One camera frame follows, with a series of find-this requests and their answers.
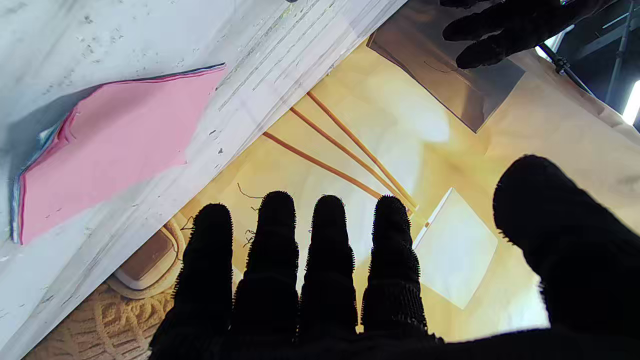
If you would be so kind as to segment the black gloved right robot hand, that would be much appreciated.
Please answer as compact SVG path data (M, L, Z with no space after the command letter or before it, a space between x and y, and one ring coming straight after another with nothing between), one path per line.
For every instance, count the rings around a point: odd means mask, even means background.
M193 221L174 304L152 360L637 360L639 235L545 157L524 155L493 195L494 225L540 278L548 328L445 342L428 333L419 260L402 201L375 205L362 313L345 206L315 204L302 290L293 198L266 194L233 289L233 219L221 203Z

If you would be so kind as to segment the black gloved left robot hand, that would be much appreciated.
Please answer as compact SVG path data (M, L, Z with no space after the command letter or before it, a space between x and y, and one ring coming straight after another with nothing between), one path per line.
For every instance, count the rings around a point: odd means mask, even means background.
M530 50L612 4L612 0L499 0L448 23L442 37L469 41L455 59L460 69L493 66Z

